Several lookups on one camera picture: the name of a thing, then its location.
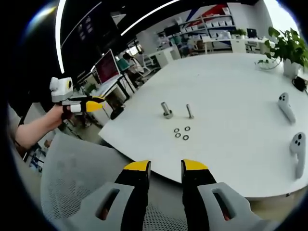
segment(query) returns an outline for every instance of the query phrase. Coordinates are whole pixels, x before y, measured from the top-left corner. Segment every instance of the bolt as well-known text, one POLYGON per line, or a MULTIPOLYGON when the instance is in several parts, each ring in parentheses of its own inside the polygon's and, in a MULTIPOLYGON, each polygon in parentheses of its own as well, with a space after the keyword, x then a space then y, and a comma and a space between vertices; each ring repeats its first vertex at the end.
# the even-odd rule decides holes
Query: bolt
POLYGON ((193 119, 193 114, 192 114, 192 111, 191 111, 191 107, 189 106, 189 104, 186 105, 187 107, 187 111, 188 111, 188 114, 189 114, 189 119, 193 119))
POLYGON ((164 117, 165 117, 166 119, 172 118, 172 117, 173 117, 172 111, 169 110, 167 104, 166 104, 165 102, 162 102, 161 105, 162 105, 163 110, 164 110, 164 117))

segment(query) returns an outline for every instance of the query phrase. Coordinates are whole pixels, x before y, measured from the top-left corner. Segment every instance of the white flower pot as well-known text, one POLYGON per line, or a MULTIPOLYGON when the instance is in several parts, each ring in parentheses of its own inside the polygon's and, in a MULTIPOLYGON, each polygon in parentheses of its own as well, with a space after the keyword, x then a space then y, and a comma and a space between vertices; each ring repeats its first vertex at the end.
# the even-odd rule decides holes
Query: white flower pot
POLYGON ((290 79, 294 79, 301 68, 302 66, 300 64, 291 63, 289 59, 283 61, 283 75, 290 79))

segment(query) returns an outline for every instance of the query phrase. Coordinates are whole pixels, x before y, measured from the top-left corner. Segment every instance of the led light strip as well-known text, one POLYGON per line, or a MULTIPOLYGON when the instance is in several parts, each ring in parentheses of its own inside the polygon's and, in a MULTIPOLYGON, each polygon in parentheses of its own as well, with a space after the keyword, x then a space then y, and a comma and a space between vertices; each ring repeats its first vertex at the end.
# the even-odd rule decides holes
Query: led light strip
POLYGON ((125 31, 123 31, 121 33, 121 36, 123 36, 124 34, 126 34, 130 29, 132 29, 135 25, 137 25, 139 22, 141 22, 143 19, 145 19, 146 17, 150 16, 151 14, 155 13, 156 11, 163 9, 164 7, 171 5, 177 1, 180 0, 173 0, 170 2, 165 3, 164 5, 161 5, 160 7, 157 7, 156 9, 152 10, 151 12, 147 13, 145 16, 141 17, 140 19, 138 19, 136 22, 134 22, 132 25, 130 25, 125 31))
POLYGON ((56 38, 56 50, 58 56, 58 62, 60 66, 61 73, 64 73, 63 61, 62 61, 62 54, 61 54, 61 42, 60 42, 60 31, 61 31, 61 19, 63 15, 63 10, 65 6, 66 0, 60 0, 56 15, 56 26, 55 26, 55 38, 56 38))

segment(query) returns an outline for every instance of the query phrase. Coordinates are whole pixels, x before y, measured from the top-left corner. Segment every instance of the hex bolt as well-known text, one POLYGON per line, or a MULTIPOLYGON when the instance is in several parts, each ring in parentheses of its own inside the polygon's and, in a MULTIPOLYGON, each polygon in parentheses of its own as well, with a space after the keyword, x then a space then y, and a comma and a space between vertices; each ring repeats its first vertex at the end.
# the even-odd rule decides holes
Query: hex bolt
POLYGON ((162 105, 163 110, 164 110, 164 117, 165 117, 166 119, 171 119, 171 118, 173 117, 173 114, 172 114, 172 111, 169 110, 169 108, 168 108, 166 102, 162 102, 161 105, 162 105))

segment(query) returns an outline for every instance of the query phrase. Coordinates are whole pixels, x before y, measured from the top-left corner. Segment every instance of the monitor screen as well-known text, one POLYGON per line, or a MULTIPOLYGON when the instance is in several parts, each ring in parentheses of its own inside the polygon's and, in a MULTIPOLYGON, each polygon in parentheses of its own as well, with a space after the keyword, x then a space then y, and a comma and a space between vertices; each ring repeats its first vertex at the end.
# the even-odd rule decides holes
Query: monitor screen
POLYGON ((255 29, 247 29, 247 35, 249 38, 256 38, 257 31, 255 29))
POLYGON ((165 28, 164 32, 166 36, 177 34, 180 32, 180 26, 177 24, 174 26, 170 26, 168 28, 165 28))
POLYGON ((119 75, 116 61, 112 51, 109 50, 95 65, 101 83, 104 83, 112 77, 119 75))

